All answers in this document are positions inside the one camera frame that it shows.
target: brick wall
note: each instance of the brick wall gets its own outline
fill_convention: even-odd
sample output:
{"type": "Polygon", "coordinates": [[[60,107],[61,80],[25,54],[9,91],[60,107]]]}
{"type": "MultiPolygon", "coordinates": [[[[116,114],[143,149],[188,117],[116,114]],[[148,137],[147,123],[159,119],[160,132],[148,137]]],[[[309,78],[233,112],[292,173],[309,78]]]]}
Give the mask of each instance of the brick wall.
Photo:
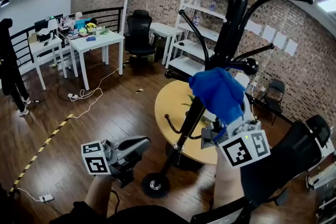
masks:
{"type": "MultiPolygon", "coordinates": [[[[202,0],[202,6],[209,6],[213,0],[202,0]]],[[[249,5],[256,0],[249,0],[249,5]]],[[[71,10],[88,10],[115,6],[121,0],[94,0],[83,2],[72,0],[71,10]]],[[[226,9],[226,0],[216,0],[216,11],[226,9]]],[[[146,9],[154,22],[175,25],[180,0],[129,0],[128,14],[135,9],[146,9]]],[[[201,25],[219,31],[222,20],[211,15],[201,16],[201,25]]],[[[274,1],[259,8],[252,21],[269,25],[297,42],[298,48],[293,57],[276,48],[255,58],[260,69],[252,79],[258,83],[255,95],[261,95],[261,87],[267,88],[271,79],[282,80],[286,84],[283,98],[283,114],[291,120],[305,120],[314,114],[321,114],[330,125],[336,125],[336,40],[315,19],[292,2],[274,1]]],[[[209,47],[214,42],[205,39],[209,47]]],[[[239,51],[244,53],[268,42],[255,34],[245,31],[239,51]]]]}

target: white wall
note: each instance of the white wall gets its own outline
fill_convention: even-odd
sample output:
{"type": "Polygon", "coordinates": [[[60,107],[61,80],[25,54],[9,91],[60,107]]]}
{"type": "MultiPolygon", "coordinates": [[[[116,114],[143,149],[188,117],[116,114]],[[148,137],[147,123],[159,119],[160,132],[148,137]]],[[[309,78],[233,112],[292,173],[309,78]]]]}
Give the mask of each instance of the white wall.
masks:
{"type": "MultiPolygon", "coordinates": [[[[4,18],[11,18],[13,26],[9,29],[11,35],[33,26],[35,22],[43,20],[48,16],[59,14],[70,14],[71,0],[10,0],[10,4],[0,8],[0,20],[4,18]]],[[[22,35],[12,40],[15,44],[26,36],[22,35]]],[[[15,50],[25,47],[27,42],[23,42],[15,46],[15,50]]],[[[28,49],[18,52],[18,57],[28,53],[28,49]]],[[[22,58],[23,63],[28,60],[30,56],[22,58]]]]}

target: white table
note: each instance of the white table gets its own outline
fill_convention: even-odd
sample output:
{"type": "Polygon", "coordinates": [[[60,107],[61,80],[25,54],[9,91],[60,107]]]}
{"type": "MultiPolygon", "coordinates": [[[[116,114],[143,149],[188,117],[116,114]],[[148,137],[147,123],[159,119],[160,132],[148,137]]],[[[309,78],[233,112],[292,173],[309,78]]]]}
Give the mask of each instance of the white table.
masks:
{"type": "Polygon", "coordinates": [[[175,29],[174,27],[171,27],[168,25],[161,24],[161,23],[152,23],[150,27],[150,31],[153,33],[157,33],[158,35],[166,38],[166,45],[164,46],[164,53],[163,53],[163,59],[162,59],[162,64],[164,65],[167,61],[168,50],[169,50],[172,37],[176,35],[178,36],[177,41],[180,41],[183,31],[179,29],[175,29]]]}
{"type": "Polygon", "coordinates": [[[89,90],[89,82],[86,75],[84,52],[102,48],[102,61],[109,64],[109,45],[119,43],[119,75],[122,75],[122,60],[124,50],[124,37],[114,32],[108,32],[106,35],[99,35],[95,41],[86,41],[86,37],[77,38],[74,40],[68,39],[70,43],[70,52],[75,76],[78,77],[78,71],[75,61],[75,50],[79,53],[80,66],[84,80],[85,89],[89,90]]]}
{"type": "Polygon", "coordinates": [[[52,50],[53,51],[53,56],[54,56],[54,63],[57,65],[57,60],[56,60],[56,53],[55,53],[55,48],[58,47],[58,51],[59,51],[59,56],[61,58],[61,64],[62,64],[62,69],[63,69],[63,75],[64,78],[66,79],[67,76],[67,71],[65,69],[65,65],[64,65],[64,59],[63,59],[63,52],[62,52],[62,40],[59,37],[55,37],[55,39],[49,39],[49,43],[48,45],[44,46],[46,41],[44,42],[33,42],[30,43],[30,50],[31,50],[31,54],[33,55],[33,59],[34,59],[34,65],[38,74],[38,77],[40,78],[40,82],[42,84],[42,88],[45,91],[46,90],[46,86],[44,84],[43,81],[43,77],[41,74],[41,70],[40,70],[40,65],[41,62],[39,61],[39,55],[42,54],[45,51],[48,50],[52,50]]]}

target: white cable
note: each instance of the white cable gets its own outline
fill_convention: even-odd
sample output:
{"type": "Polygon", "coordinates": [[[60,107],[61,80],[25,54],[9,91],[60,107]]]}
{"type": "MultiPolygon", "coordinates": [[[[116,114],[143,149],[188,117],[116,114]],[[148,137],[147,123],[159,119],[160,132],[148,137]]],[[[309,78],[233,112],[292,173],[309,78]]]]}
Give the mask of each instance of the white cable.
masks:
{"type": "Polygon", "coordinates": [[[115,71],[113,71],[112,73],[108,74],[106,77],[102,78],[101,81],[100,81],[100,83],[99,83],[99,85],[98,85],[98,87],[96,87],[93,91],[91,91],[91,92],[89,92],[89,93],[87,93],[87,94],[84,94],[84,93],[85,93],[85,90],[82,89],[82,90],[80,90],[80,92],[79,92],[79,98],[74,99],[74,100],[73,100],[72,98],[70,98],[70,100],[71,100],[72,102],[75,102],[75,101],[80,100],[80,99],[86,99],[86,98],[89,98],[89,97],[92,96],[92,95],[95,93],[95,91],[97,91],[97,90],[100,90],[100,92],[101,92],[101,95],[98,96],[98,98],[95,100],[95,102],[93,102],[92,104],[90,104],[89,109],[88,109],[87,111],[83,112],[83,113],[80,114],[78,117],[74,117],[74,116],[73,116],[73,118],[78,119],[78,118],[80,118],[81,116],[83,116],[85,113],[87,113],[87,112],[90,111],[91,106],[92,106],[93,104],[95,104],[95,103],[98,101],[98,99],[101,98],[101,97],[103,96],[103,90],[100,88],[100,85],[101,85],[102,81],[103,81],[105,78],[107,78],[107,77],[111,76],[112,74],[116,73],[118,70],[119,70],[119,68],[116,69],[115,71]]]}
{"type": "MultiPolygon", "coordinates": [[[[253,97],[253,98],[254,98],[254,96],[253,96],[254,88],[255,88],[255,86],[253,85],[253,87],[252,87],[252,97],[253,97]]],[[[252,115],[254,116],[254,112],[253,112],[253,104],[251,105],[251,108],[252,108],[252,115]]]]}
{"type": "Polygon", "coordinates": [[[21,189],[21,188],[17,188],[17,189],[24,191],[24,192],[25,192],[26,194],[28,194],[28,195],[30,196],[30,198],[33,199],[34,201],[41,202],[40,200],[36,200],[32,195],[30,195],[30,194],[28,193],[28,191],[26,191],[26,190],[24,190],[24,189],[21,189]]]}

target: electrical cable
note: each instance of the electrical cable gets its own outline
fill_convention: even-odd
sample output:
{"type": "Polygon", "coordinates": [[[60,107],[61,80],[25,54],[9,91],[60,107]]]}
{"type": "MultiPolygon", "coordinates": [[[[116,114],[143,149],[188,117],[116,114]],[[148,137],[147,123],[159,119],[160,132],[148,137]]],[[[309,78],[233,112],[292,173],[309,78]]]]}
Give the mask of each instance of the electrical cable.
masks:
{"type": "Polygon", "coordinates": [[[91,91],[91,92],[89,92],[89,93],[87,93],[87,94],[84,94],[85,90],[82,89],[82,90],[80,90],[80,92],[79,92],[79,98],[76,98],[76,99],[74,99],[74,100],[72,99],[73,97],[70,98],[70,100],[71,100],[72,102],[75,102],[75,101],[80,100],[80,99],[86,99],[86,98],[91,97],[91,96],[95,93],[95,91],[97,91],[97,90],[100,90],[100,92],[101,92],[101,95],[98,96],[98,98],[95,100],[95,102],[93,102],[92,104],[90,104],[89,109],[86,110],[86,111],[84,111],[84,112],[83,112],[82,114],[80,114],[78,117],[73,116],[74,119],[79,119],[79,118],[80,118],[81,116],[83,116],[85,113],[87,113],[87,112],[90,111],[92,105],[94,105],[94,104],[98,101],[98,99],[101,98],[101,97],[104,95],[104,94],[103,94],[103,90],[100,88],[100,85],[101,85],[102,81],[103,81],[104,79],[106,79],[107,77],[111,76],[112,74],[116,73],[117,71],[119,71],[119,68],[117,68],[115,71],[113,71],[112,73],[108,74],[108,75],[105,76],[104,78],[102,78],[102,79],[100,80],[100,83],[98,84],[98,86],[97,86],[93,91],[91,91]]]}
{"type": "Polygon", "coordinates": [[[24,192],[25,192],[26,194],[28,194],[28,196],[29,196],[31,199],[33,199],[34,201],[36,201],[36,202],[42,202],[43,204],[49,206],[51,209],[53,209],[55,212],[57,212],[60,216],[63,215],[63,214],[62,214],[60,211],[58,211],[56,208],[54,208],[53,206],[49,205],[49,204],[46,202],[46,200],[45,200],[45,198],[44,198],[43,196],[42,196],[43,201],[40,201],[40,200],[35,199],[32,195],[30,195],[28,191],[26,191],[26,190],[24,190],[24,189],[21,189],[21,188],[17,188],[17,189],[18,189],[18,190],[22,190],[22,191],[24,191],[24,192]]]}
{"type": "Polygon", "coordinates": [[[48,204],[48,203],[46,202],[46,200],[45,200],[44,197],[42,197],[42,199],[43,199],[43,204],[49,206],[52,210],[54,210],[54,211],[55,211],[56,213],[58,213],[60,216],[63,215],[63,214],[62,214],[60,211],[58,211],[55,207],[53,207],[53,206],[51,206],[50,204],[48,204]]]}
{"type": "Polygon", "coordinates": [[[41,202],[40,200],[36,200],[32,195],[30,195],[28,191],[26,191],[26,190],[24,190],[24,189],[21,189],[21,188],[17,188],[17,189],[24,191],[24,192],[25,192],[26,194],[28,194],[29,197],[30,197],[31,199],[33,199],[34,201],[36,201],[36,202],[41,202]]]}
{"type": "Polygon", "coordinates": [[[120,203],[120,199],[119,199],[118,193],[115,190],[112,189],[111,192],[115,194],[115,196],[118,200],[116,208],[114,209],[114,214],[116,214],[118,212],[118,206],[119,206],[119,203],[120,203]]]}
{"type": "Polygon", "coordinates": [[[59,95],[59,88],[60,88],[60,83],[59,83],[59,81],[57,82],[57,84],[58,84],[58,88],[57,88],[57,97],[58,97],[59,99],[65,101],[65,102],[69,102],[70,99],[64,99],[62,96],[59,95]]]}
{"type": "MultiPolygon", "coordinates": [[[[252,97],[253,97],[253,98],[254,98],[254,96],[253,96],[254,88],[255,88],[255,86],[253,85],[253,87],[252,87],[252,97]]],[[[253,104],[251,105],[251,108],[252,108],[252,115],[253,115],[253,117],[254,117],[253,104]]]]}

